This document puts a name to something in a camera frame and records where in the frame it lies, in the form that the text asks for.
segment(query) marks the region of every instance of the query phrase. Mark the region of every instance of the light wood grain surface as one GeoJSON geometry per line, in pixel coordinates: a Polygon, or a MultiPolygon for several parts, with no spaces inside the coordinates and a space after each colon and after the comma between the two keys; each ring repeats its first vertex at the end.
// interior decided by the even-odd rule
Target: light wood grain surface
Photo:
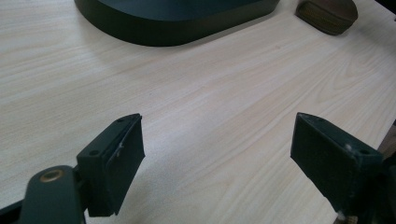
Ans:
{"type": "Polygon", "coordinates": [[[333,223],[290,159],[298,111],[377,148],[396,118],[396,22],[371,0],[341,36],[297,1],[190,44],[149,48],[88,23],[72,0],[0,1],[0,206],[141,113],[147,157],[117,217],[88,223],[333,223]]]}

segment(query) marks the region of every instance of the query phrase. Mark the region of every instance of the dark plastic part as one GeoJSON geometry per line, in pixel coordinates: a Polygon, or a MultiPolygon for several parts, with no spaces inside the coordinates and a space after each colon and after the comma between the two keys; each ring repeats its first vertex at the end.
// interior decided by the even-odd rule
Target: dark plastic part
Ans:
{"type": "Polygon", "coordinates": [[[377,3],[381,4],[383,7],[387,8],[389,11],[396,14],[396,2],[395,0],[375,0],[377,3]]]}
{"type": "Polygon", "coordinates": [[[380,174],[373,183],[374,188],[368,192],[368,206],[358,215],[358,224],[395,224],[394,209],[395,186],[392,186],[391,169],[380,174]]]}
{"type": "Polygon", "coordinates": [[[145,46],[189,43],[265,16],[279,0],[75,0],[94,26],[145,46]]]}
{"type": "Polygon", "coordinates": [[[79,193],[79,201],[81,203],[82,210],[85,211],[88,208],[90,202],[92,201],[92,197],[95,197],[95,195],[92,194],[88,181],[82,179],[81,175],[79,174],[78,166],[74,168],[74,172],[75,182],[79,193]]]}
{"type": "Polygon", "coordinates": [[[114,121],[78,154],[80,177],[92,194],[90,217],[109,217],[120,211],[145,157],[141,119],[134,114],[114,121]]]}
{"type": "Polygon", "coordinates": [[[73,168],[55,166],[34,175],[29,181],[18,223],[84,223],[73,168]]]}
{"type": "Polygon", "coordinates": [[[389,168],[389,180],[387,185],[388,201],[393,214],[394,220],[396,220],[396,164],[389,168]]]}
{"type": "Polygon", "coordinates": [[[17,224],[20,219],[22,201],[13,203],[0,210],[0,223],[17,224]]]}
{"type": "Polygon", "coordinates": [[[370,202],[382,154],[325,119],[298,113],[291,157],[336,212],[353,216],[370,202]]]}

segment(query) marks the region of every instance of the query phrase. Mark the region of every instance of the brown object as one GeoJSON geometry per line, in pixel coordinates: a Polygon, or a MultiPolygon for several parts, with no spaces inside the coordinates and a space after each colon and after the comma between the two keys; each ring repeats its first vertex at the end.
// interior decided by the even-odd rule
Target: brown object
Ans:
{"type": "Polygon", "coordinates": [[[300,0],[296,16],[328,35],[340,35],[358,19],[352,0],[300,0]]]}

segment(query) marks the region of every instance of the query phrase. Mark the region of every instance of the screw hole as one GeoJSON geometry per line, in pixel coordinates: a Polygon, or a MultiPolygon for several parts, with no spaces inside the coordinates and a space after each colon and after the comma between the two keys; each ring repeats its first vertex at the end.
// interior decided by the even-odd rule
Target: screw hole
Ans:
{"type": "Polygon", "coordinates": [[[90,152],[90,156],[96,156],[97,154],[99,154],[98,150],[94,150],[90,152]]]}
{"type": "Polygon", "coordinates": [[[51,170],[40,176],[40,181],[43,183],[52,182],[61,178],[64,175],[62,170],[51,170]]]}

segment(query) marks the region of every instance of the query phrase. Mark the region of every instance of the black object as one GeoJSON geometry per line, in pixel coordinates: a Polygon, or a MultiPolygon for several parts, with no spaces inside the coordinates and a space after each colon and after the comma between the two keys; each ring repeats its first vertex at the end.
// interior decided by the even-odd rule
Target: black object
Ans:
{"type": "Polygon", "coordinates": [[[396,1],[394,0],[375,0],[377,3],[381,4],[383,7],[387,8],[389,11],[396,14],[396,1]]]}
{"type": "Polygon", "coordinates": [[[274,11],[279,0],[75,0],[105,33],[145,46],[176,46],[274,11]]]}
{"type": "Polygon", "coordinates": [[[378,151],[329,121],[298,113],[291,157],[336,212],[359,224],[396,223],[396,155],[378,151]]]}
{"type": "Polygon", "coordinates": [[[340,35],[358,19],[352,0],[300,0],[296,16],[328,35],[340,35]]]}
{"type": "Polygon", "coordinates": [[[117,119],[77,156],[78,165],[55,166],[34,175],[23,201],[0,210],[0,223],[85,223],[120,211],[145,157],[141,116],[117,119]]]}

